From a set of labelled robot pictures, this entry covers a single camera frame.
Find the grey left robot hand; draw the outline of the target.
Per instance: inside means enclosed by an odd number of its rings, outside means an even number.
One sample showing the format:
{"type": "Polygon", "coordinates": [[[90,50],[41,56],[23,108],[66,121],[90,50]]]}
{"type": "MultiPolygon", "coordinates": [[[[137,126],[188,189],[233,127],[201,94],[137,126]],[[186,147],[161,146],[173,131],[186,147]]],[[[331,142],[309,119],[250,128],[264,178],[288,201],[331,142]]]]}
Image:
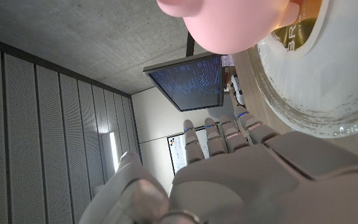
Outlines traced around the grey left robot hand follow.
{"type": "Polygon", "coordinates": [[[358,223],[358,156],[298,131],[279,134],[243,106],[205,121],[209,157],[183,123],[186,166],[166,192],[125,152],[82,223],[358,223]]]}

